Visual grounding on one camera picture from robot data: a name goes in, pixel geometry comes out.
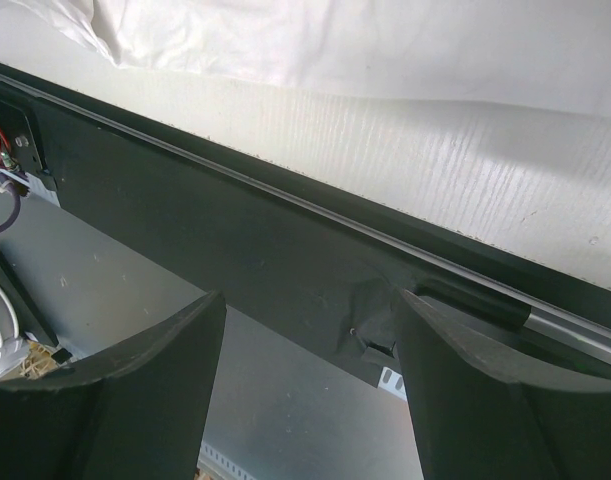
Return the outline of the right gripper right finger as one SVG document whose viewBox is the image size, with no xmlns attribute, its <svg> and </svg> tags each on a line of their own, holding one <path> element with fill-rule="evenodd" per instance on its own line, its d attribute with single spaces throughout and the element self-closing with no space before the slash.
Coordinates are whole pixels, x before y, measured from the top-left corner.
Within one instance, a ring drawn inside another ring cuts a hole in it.
<svg viewBox="0 0 611 480">
<path fill-rule="evenodd" d="M 526 355 L 416 295 L 396 347 L 427 479 L 611 479 L 611 379 Z"/>
</svg>

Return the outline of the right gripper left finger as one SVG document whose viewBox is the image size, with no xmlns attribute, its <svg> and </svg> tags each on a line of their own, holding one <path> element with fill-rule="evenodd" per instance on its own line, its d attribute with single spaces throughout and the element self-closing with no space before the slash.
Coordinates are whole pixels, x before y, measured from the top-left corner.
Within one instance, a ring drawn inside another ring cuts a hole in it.
<svg viewBox="0 0 611 480">
<path fill-rule="evenodd" d="M 210 292 L 36 380 L 0 381 L 0 479 L 191 479 L 222 347 Z"/>
</svg>

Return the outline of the white t shirt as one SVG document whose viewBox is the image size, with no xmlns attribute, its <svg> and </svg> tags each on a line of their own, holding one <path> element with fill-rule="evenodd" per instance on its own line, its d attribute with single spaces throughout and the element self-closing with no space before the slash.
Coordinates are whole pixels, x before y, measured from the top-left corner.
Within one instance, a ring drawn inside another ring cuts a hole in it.
<svg viewBox="0 0 611 480">
<path fill-rule="evenodd" d="M 611 117 L 611 1 L 93 1 L 114 64 Z"/>
</svg>

